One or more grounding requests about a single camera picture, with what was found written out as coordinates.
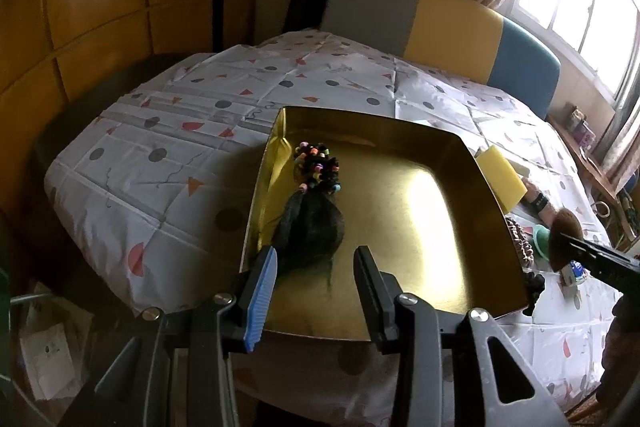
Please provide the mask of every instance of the metal screw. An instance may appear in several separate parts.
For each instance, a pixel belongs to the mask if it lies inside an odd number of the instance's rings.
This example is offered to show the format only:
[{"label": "metal screw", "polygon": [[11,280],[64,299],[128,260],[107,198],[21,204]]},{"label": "metal screw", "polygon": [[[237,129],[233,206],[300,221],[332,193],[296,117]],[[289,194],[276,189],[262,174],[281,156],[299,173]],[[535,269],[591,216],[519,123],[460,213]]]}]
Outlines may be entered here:
[{"label": "metal screw", "polygon": [[216,293],[213,296],[213,302],[215,302],[220,306],[231,304],[233,300],[234,300],[234,296],[230,295],[229,293]]},{"label": "metal screw", "polygon": [[405,306],[413,306],[418,302],[418,298],[412,293],[401,293],[398,296],[398,302]]},{"label": "metal screw", "polygon": [[147,308],[142,312],[142,318],[146,321],[155,321],[160,317],[160,313],[158,308]]},{"label": "metal screw", "polygon": [[482,308],[473,308],[469,312],[469,317],[478,322],[487,322],[487,320],[489,320],[489,313]]}]

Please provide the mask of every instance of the black hair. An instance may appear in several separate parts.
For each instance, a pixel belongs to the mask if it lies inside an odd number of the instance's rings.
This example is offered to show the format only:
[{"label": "black hair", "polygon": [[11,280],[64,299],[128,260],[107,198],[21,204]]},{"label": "black hair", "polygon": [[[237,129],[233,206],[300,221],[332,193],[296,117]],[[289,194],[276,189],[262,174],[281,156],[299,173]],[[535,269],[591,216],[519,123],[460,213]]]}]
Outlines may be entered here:
[{"label": "black hair", "polygon": [[278,273],[321,265],[329,270],[344,237],[344,220],[334,202],[340,190],[339,165],[329,149],[302,142],[294,153],[300,187],[287,200],[271,238]]}]

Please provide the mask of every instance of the yellow sponge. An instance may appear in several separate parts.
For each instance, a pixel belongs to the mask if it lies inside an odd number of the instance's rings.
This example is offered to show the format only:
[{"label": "yellow sponge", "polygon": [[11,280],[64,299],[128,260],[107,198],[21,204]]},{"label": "yellow sponge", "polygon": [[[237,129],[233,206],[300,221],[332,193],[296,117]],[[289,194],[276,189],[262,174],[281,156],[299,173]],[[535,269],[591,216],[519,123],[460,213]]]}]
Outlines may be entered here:
[{"label": "yellow sponge", "polygon": [[502,213],[511,212],[527,192],[517,172],[495,145],[482,152],[476,162],[500,203]]}]

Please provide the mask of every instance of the golden tray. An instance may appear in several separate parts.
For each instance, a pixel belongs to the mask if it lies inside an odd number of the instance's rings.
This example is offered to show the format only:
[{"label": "golden tray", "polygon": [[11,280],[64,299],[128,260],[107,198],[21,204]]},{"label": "golden tray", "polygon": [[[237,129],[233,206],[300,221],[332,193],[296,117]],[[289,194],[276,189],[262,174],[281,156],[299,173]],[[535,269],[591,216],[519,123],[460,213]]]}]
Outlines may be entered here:
[{"label": "golden tray", "polygon": [[369,340],[353,279],[368,245],[381,271],[436,309],[482,307],[494,317],[527,306],[522,269],[494,194],[455,134],[357,112],[284,107],[260,165],[242,252],[246,269],[298,187],[292,150],[324,142],[340,161],[335,196],[345,235],[326,268],[278,279],[265,329]]}]

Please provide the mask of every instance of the green lid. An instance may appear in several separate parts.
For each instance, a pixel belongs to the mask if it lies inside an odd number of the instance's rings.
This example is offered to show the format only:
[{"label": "green lid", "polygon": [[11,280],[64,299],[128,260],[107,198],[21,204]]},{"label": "green lid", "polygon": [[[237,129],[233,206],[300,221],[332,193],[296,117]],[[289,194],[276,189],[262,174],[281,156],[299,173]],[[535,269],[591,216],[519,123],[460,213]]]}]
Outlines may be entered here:
[{"label": "green lid", "polygon": [[547,261],[549,260],[549,233],[550,230],[543,225],[533,227],[533,244],[538,255]]}]

